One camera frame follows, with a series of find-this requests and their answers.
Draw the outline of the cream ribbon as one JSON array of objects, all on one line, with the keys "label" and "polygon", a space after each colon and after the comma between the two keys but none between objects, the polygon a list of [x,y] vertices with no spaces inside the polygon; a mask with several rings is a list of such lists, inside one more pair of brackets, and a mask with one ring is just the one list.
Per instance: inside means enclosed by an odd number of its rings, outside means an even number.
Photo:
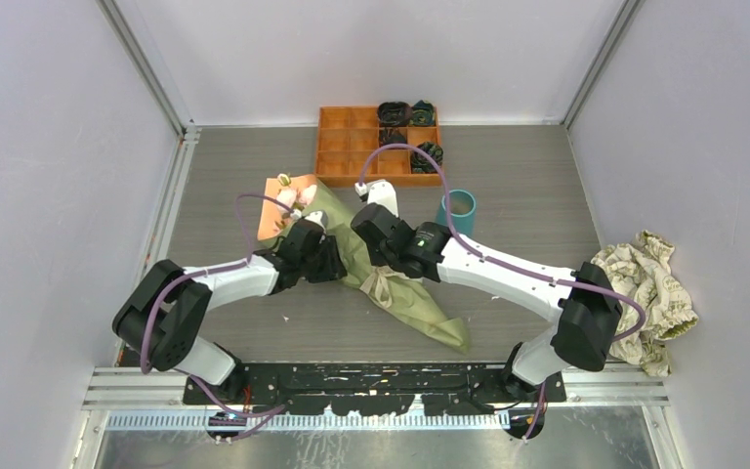
[{"label": "cream ribbon", "polygon": [[394,271],[388,266],[374,267],[369,276],[358,288],[369,299],[384,310],[388,310],[394,300],[390,291],[390,278],[407,279],[405,274]]}]

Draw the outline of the green wrapping paper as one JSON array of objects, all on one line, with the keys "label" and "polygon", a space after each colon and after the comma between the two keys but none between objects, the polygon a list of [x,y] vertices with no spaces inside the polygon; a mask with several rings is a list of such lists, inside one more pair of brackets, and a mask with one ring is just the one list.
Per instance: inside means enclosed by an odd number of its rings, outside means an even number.
[{"label": "green wrapping paper", "polygon": [[[365,243],[350,227],[354,212],[319,180],[316,197],[306,214],[315,210],[328,214],[327,232],[337,239],[339,254],[347,270],[340,283],[361,292],[358,288],[374,266],[370,264]],[[460,353],[469,351],[470,332],[464,321],[449,318],[420,280],[393,277],[389,282],[394,300],[392,306],[386,311],[369,299],[375,306],[443,345]]]}]

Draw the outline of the pink flowers bunch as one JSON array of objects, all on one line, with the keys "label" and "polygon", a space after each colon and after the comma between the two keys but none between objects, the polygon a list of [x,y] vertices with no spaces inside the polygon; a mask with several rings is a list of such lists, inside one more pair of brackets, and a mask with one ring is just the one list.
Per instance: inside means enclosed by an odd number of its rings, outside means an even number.
[{"label": "pink flowers bunch", "polygon": [[315,199],[317,177],[314,175],[291,176],[287,173],[280,173],[276,180],[279,189],[275,199],[285,206],[303,209]]}]

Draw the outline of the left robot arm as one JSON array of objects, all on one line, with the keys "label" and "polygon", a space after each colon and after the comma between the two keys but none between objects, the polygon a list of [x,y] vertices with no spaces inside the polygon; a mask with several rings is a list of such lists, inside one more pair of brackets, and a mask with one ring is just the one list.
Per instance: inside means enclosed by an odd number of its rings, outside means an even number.
[{"label": "left robot arm", "polygon": [[346,274],[336,237],[319,223],[302,220],[247,259],[206,268],[157,262],[114,317],[112,330],[148,367],[196,377],[212,396],[231,404],[244,394],[245,368],[234,354],[200,337],[206,314],[280,293],[299,280],[324,283]]}]

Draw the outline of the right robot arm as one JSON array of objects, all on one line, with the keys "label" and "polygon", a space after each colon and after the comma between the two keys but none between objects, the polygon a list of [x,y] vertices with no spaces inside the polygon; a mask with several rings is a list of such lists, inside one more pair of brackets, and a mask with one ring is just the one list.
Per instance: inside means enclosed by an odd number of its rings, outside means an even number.
[{"label": "right robot arm", "polygon": [[548,377],[570,366],[604,369],[622,308],[602,268],[590,262],[577,269],[535,264],[434,222],[412,228],[379,204],[358,211],[351,228],[375,266],[472,287],[549,322],[546,331],[516,346],[507,359],[503,387],[513,400],[529,400]]}]

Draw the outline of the teal vase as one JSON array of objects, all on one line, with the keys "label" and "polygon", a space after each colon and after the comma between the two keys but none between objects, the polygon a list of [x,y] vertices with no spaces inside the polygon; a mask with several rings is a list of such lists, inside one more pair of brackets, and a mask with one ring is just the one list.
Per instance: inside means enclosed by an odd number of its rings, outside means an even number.
[{"label": "teal vase", "polygon": [[446,197],[443,196],[437,209],[435,222],[439,225],[447,225],[447,213],[450,213],[453,227],[461,234],[472,237],[475,228],[475,215],[477,202],[474,196],[465,190],[451,190],[449,192],[450,205],[446,205]]}]

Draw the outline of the green rolled sock front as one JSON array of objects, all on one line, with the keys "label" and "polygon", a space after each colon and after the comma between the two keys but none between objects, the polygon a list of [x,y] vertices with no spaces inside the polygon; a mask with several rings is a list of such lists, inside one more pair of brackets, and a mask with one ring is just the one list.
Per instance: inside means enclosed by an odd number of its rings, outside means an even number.
[{"label": "green rolled sock front", "polygon": [[443,163],[443,148],[432,141],[423,142],[410,153],[410,168],[413,174],[436,174],[435,166]]}]

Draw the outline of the dark rolled sock middle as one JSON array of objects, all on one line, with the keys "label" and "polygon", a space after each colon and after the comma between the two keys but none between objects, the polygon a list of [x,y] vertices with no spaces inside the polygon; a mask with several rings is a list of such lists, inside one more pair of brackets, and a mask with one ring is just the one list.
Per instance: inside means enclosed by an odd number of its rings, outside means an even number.
[{"label": "dark rolled sock middle", "polygon": [[388,145],[406,145],[407,129],[405,127],[383,127],[378,132],[378,143],[380,147]]}]

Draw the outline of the orange wooden divider tray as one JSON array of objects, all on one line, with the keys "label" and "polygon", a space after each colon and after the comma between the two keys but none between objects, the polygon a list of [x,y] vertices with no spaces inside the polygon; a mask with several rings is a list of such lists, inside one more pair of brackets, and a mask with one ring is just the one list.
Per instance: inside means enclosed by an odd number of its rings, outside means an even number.
[{"label": "orange wooden divider tray", "polygon": [[436,174],[413,174],[410,153],[423,142],[443,148],[437,122],[434,127],[407,129],[406,145],[380,147],[377,106],[322,107],[319,111],[314,174],[330,187],[354,184],[361,173],[367,182],[386,179],[399,187],[433,187]]}]

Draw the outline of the dark rolled sock back-left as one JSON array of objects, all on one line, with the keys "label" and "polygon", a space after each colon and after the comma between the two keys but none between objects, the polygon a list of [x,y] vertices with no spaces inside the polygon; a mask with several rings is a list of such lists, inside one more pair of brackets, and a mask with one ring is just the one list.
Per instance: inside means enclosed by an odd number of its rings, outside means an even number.
[{"label": "dark rolled sock back-left", "polygon": [[413,116],[412,106],[406,102],[384,102],[376,109],[380,127],[405,127]]}]

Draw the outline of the teal rolled sock back-right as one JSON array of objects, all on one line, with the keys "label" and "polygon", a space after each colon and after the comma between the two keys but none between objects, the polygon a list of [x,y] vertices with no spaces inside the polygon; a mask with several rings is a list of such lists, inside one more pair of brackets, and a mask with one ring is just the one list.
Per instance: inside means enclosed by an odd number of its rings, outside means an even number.
[{"label": "teal rolled sock back-right", "polygon": [[413,127],[434,127],[437,122],[436,107],[429,101],[419,100],[412,107],[410,125]]}]

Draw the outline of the patterned cream cloth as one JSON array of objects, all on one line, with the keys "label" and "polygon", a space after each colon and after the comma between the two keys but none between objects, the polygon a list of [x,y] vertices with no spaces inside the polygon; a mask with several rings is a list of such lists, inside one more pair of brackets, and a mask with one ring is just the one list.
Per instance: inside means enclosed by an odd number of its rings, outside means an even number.
[{"label": "patterned cream cloth", "polygon": [[614,342],[609,354],[652,377],[671,374],[666,343],[699,321],[690,294],[673,276],[670,260],[674,252],[674,244],[663,236],[643,230],[634,240],[608,245],[591,259],[604,270],[615,292],[634,300],[646,313],[643,327]]}]

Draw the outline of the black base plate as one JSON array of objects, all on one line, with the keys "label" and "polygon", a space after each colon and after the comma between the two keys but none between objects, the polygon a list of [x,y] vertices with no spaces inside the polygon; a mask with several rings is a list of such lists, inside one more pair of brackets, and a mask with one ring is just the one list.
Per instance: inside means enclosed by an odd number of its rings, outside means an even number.
[{"label": "black base plate", "polygon": [[291,415],[399,416],[420,401],[425,416],[486,415],[496,406],[526,407],[535,398],[516,398],[505,389],[504,365],[495,362],[306,363],[254,362],[244,366],[244,391],[233,408],[259,410],[283,405]]}]

